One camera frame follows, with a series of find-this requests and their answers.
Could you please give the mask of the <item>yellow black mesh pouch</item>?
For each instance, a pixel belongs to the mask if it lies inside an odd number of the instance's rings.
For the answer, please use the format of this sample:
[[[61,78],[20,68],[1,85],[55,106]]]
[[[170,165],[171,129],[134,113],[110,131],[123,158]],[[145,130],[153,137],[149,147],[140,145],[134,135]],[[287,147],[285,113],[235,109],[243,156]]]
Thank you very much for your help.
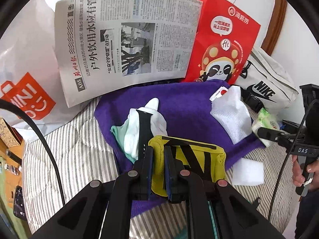
[[[154,150],[151,189],[161,197],[168,196],[164,181],[166,148],[171,149],[173,159],[181,161],[202,180],[216,182],[225,178],[226,153],[217,145],[162,135],[153,137],[148,145]]]

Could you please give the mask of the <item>mint green cloth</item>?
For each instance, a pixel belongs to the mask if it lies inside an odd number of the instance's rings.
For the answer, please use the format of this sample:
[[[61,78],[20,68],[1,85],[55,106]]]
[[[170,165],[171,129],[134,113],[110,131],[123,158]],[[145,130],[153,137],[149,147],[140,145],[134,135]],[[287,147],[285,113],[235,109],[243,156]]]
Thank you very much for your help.
[[[115,140],[121,150],[121,152],[125,155],[125,157],[133,163],[131,155],[126,153],[124,150],[124,137],[127,132],[128,123],[125,122],[122,126],[111,126],[110,132],[115,137]]]

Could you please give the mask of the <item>white gloves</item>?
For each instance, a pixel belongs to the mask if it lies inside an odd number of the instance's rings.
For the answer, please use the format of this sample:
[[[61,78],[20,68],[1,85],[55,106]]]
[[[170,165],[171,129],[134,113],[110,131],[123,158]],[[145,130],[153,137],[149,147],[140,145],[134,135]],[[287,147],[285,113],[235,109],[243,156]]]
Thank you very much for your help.
[[[130,109],[127,119],[127,129],[124,134],[124,152],[131,160],[135,162],[138,159],[138,142],[140,133],[140,117],[137,110],[150,113],[150,130],[152,137],[156,135],[168,135],[166,131],[166,120],[157,110],[159,107],[159,99],[153,98],[147,102],[144,107],[139,109]]]

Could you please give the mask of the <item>green wet wipes pack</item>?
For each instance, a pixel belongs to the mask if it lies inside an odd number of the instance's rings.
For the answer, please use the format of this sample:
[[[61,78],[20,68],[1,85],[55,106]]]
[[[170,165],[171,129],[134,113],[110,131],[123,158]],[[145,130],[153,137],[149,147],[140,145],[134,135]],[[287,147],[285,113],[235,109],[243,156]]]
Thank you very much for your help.
[[[259,128],[264,127],[268,129],[274,129],[279,131],[280,125],[277,122],[277,119],[274,115],[270,114],[265,108],[262,108],[257,116],[257,119],[252,123],[252,131],[259,138],[259,140],[266,146],[266,148],[270,147],[274,142],[262,139],[257,134]]]

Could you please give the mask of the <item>white sponge block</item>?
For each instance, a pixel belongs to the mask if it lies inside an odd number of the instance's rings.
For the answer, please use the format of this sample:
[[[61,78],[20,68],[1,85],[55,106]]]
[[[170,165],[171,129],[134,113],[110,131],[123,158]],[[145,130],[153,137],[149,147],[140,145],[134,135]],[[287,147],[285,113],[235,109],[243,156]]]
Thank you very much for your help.
[[[232,167],[232,185],[258,186],[264,184],[264,164],[241,158]]]

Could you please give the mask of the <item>purple towel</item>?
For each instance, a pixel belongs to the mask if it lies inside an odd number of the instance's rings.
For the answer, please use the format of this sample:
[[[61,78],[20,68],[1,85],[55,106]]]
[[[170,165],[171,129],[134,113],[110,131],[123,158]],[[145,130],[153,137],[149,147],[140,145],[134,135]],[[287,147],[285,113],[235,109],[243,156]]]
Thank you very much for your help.
[[[130,109],[144,106],[150,99],[159,99],[159,113],[166,120],[169,136],[214,144],[226,153],[225,168],[264,145],[251,134],[238,144],[233,144],[223,127],[211,115],[210,97],[221,86],[222,80],[204,83],[167,83],[136,85],[105,94],[95,109],[95,118],[108,145],[113,149],[119,174],[132,169],[132,162],[120,149],[112,126],[121,126]]]

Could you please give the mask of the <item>white mesh cloth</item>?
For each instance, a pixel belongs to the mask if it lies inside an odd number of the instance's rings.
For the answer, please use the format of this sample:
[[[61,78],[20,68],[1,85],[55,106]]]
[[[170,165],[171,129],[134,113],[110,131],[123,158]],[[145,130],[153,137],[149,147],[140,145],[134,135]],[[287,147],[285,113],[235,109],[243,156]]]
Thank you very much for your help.
[[[246,105],[241,101],[239,86],[221,86],[210,97],[210,101],[210,114],[223,127],[234,145],[251,135],[252,121]]]

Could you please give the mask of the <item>white Nike waist bag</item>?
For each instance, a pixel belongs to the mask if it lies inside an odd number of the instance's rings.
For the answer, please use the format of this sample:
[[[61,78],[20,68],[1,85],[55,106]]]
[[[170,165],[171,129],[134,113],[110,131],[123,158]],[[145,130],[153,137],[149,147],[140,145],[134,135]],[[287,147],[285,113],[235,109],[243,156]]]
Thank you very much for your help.
[[[289,108],[298,96],[288,72],[262,48],[252,49],[235,84],[259,98],[271,114]]]

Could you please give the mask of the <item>black phone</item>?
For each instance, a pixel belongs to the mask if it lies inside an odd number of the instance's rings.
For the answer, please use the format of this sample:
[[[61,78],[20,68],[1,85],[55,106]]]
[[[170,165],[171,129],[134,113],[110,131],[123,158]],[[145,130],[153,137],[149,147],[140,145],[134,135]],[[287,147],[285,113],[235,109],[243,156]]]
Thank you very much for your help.
[[[27,221],[25,214],[24,202],[23,202],[23,193],[22,187],[17,186],[14,193],[14,207],[13,207],[14,216],[17,218]]]

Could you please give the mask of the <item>wooden furniture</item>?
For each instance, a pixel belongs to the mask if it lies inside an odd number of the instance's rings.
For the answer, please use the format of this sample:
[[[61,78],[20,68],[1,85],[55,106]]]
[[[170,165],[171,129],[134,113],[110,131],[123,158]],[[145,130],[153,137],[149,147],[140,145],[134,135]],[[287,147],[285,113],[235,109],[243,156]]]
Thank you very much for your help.
[[[22,187],[22,158],[24,140],[22,136],[1,118],[1,185],[4,186],[6,205],[14,208],[16,188]]]

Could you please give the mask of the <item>newspaper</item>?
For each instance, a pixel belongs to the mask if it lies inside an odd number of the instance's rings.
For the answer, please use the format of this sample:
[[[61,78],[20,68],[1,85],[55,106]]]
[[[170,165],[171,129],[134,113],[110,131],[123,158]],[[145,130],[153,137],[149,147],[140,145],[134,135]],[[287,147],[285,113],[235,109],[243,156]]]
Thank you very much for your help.
[[[184,78],[199,0],[61,0],[55,48],[69,107],[127,86]]]

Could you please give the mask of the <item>red paper bag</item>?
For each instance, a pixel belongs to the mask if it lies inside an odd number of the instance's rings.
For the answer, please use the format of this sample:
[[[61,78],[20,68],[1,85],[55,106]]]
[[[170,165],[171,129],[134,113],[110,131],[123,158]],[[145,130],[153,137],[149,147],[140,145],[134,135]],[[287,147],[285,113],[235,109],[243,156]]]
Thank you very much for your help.
[[[232,85],[244,68],[260,25],[227,0],[200,0],[202,9],[185,82]]]

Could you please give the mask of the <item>white Miniso plastic bag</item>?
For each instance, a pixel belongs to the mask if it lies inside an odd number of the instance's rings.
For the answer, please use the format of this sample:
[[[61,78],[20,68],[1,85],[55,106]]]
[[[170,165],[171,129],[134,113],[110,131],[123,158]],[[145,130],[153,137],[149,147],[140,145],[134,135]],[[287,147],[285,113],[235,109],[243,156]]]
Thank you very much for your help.
[[[23,110],[43,135],[80,139],[87,103],[67,107],[55,55],[55,13],[30,0],[1,38],[1,99]]]

